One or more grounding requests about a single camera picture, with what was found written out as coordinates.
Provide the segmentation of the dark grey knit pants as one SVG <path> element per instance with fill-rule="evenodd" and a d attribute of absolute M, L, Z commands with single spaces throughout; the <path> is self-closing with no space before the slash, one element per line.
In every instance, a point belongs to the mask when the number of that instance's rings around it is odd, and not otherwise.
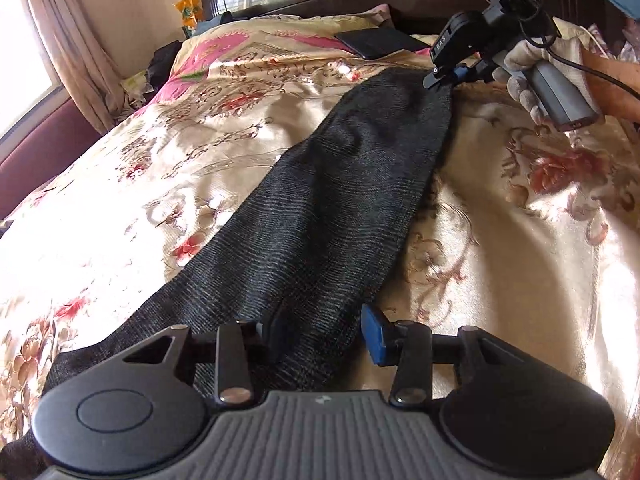
<path fill-rule="evenodd" d="M 221 230 L 104 340 L 60 354 L 53 390 L 164 328 L 199 335 L 281 313 L 291 336 L 277 362 L 250 369 L 262 389 L 333 382 L 398 259 L 431 183 L 454 109 L 448 84 L 392 67 L 352 88 L 289 148 Z"/>

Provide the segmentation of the black flat box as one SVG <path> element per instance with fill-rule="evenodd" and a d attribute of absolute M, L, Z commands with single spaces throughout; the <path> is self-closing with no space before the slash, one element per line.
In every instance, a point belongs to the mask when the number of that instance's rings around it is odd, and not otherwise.
<path fill-rule="evenodd" d="M 428 44 L 393 28 L 367 28 L 338 32 L 334 37 L 366 60 L 377 60 L 400 50 L 418 52 Z"/>

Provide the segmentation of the floral satin bedspread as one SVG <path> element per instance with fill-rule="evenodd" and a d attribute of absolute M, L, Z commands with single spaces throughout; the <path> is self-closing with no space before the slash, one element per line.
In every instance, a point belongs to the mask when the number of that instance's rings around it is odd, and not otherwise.
<path fill-rule="evenodd" d="M 174 278 L 347 91 L 387 67 L 349 53 L 355 15 L 277 15 L 188 40 L 160 94 L 1 220 L 1 451 L 51 366 Z M 476 325 L 608 400 L 600 471 L 639 469 L 639 136 L 616 118 L 533 124 L 493 84 L 456 91 L 451 144 L 378 301 L 439 333 Z"/>

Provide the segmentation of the maroon padded window bench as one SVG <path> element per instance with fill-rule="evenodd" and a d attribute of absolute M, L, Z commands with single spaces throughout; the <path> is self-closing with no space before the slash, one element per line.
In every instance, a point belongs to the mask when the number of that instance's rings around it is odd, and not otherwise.
<path fill-rule="evenodd" d="M 1 163 L 1 218 L 101 139 L 73 100 L 32 130 Z"/>

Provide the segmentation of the black clothes pile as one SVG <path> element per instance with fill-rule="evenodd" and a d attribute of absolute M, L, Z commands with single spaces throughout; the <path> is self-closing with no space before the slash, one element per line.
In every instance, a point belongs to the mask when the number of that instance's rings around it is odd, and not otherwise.
<path fill-rule="evenodd" d="M 148 76 L 149 85 L 155 93 L 159 92 L 168 81 L 171 67 L 174 65 L 181 46 L 182 42 L 175 40 L 154 52 L 146 70 L 146 76 Z"/>

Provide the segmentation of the beige curtain right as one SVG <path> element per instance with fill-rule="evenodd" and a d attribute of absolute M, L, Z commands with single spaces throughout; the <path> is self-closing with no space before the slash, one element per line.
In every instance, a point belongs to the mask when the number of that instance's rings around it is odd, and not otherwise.
<path fill-rule="evenodd" d="M 58 78 L 82 116 L 99 134 L 110 132 L 124 110 L 116 65 L 101 46 L 79 0 L 27 0 Z"/>

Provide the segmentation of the window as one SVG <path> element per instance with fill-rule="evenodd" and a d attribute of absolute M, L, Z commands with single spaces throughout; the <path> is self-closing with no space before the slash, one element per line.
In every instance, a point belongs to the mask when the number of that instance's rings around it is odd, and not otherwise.
<path fill-rule="evenodd" d="M 27 0 L 1 0 L 1 140 L 32 114 L 50 112 L 69 97 Z"/>

